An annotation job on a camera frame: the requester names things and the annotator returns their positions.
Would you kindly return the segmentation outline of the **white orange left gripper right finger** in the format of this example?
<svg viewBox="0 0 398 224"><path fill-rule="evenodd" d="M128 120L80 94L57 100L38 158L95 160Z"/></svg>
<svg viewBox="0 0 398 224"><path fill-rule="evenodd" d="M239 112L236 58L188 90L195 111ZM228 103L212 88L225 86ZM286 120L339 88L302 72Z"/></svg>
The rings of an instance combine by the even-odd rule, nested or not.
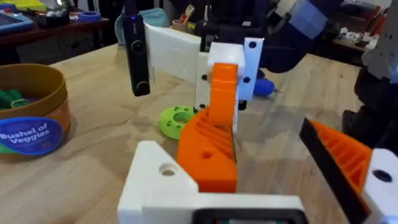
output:
<svg viewBox="0 0 398 224"><path fill-rule="evenodd" d="M301 141L350 223L397 224L397 155L305 118Z"/></svg>

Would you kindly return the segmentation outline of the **bare white left gripper left finger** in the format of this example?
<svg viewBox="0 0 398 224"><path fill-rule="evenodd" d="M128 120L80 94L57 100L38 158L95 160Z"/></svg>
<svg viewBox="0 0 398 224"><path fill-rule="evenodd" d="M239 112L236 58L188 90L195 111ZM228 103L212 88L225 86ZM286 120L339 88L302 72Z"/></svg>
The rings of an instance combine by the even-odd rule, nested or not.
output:
<svg viewBox="0 0 398 224"><path fill-rule="evenodd" d="M191 223L192 209L178 199L197 193L198 184L158 143L141 141L119 199L119 223Z"/></svg>

